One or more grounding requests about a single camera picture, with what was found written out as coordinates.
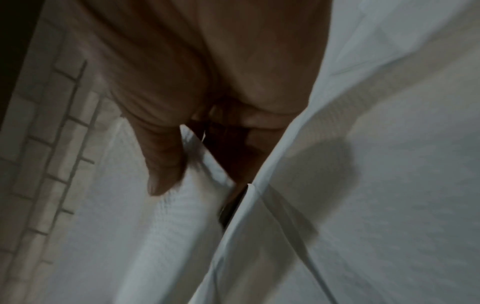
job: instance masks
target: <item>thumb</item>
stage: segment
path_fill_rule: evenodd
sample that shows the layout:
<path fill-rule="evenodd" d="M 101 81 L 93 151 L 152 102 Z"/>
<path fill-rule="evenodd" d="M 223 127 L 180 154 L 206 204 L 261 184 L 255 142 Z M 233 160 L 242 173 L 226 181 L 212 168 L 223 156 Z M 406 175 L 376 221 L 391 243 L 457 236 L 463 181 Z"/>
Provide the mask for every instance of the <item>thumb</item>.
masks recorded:
<path fill-rule="evenodd" d="M 162 195 L 184 176 L 186 157 L 180 127 L 149 128 L 136 122 L 130 123 L 148 168 L 148 193 Z"/>

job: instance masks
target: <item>tiled wall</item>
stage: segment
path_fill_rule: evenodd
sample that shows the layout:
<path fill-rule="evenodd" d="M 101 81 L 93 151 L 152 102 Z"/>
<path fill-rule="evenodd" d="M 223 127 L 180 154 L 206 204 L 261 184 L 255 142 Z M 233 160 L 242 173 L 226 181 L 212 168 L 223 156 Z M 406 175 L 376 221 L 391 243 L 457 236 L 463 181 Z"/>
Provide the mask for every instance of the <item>tiled wall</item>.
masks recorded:
<path fill-rule="evenodd" d="M 0 130 L 0 304 L 37 303 L 120 116 L 46 0 Z"/>

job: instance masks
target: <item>skin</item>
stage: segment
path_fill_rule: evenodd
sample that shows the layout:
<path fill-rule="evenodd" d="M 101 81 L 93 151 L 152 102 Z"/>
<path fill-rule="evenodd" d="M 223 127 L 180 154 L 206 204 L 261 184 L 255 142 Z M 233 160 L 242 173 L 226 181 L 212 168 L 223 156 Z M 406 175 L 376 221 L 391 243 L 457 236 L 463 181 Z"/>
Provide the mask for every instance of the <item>skin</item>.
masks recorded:
<path fill-rule="evenodd" d="M 308 104 L 331 0 L 68 0 L 65 8 L 135 131 L 149 193 L 181 181 L 186 124 L 237 183 L 233 198 Z"/>

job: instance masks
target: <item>white fabric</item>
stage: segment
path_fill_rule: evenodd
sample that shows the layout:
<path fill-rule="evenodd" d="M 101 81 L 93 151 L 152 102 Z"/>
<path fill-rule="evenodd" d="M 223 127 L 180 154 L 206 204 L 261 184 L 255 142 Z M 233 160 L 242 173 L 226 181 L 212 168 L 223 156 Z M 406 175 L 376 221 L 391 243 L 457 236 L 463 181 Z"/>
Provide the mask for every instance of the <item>white fabric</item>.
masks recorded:
<path fill-rule="evenodd" d="M 231 182 L 201 144 L 185 141 L 182 188 L 148 202 L 138 144 L 119 125 L 46 303 L 480 298 L 479 3 L 422 47 L 465 2 L 370 11 L 375 3 L 334 1 L 309 106 L 223 236 L 216 214 Z M 428 26 L 401 29 L 399 16 L 414 7 Z"/>

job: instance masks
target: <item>hand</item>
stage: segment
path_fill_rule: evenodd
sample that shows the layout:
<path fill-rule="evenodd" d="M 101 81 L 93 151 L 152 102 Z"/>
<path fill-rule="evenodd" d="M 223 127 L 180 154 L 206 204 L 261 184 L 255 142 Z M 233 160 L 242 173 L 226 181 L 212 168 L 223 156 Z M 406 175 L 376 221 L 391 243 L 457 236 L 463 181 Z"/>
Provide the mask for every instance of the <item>hand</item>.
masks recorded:
<path fill-rule="evenodd" d="M 188 125 L 237 183 L 253 180 L 308 104 L 331 0 L 69 0 L 81 46 L 131 123 L 161 195 Z"/>

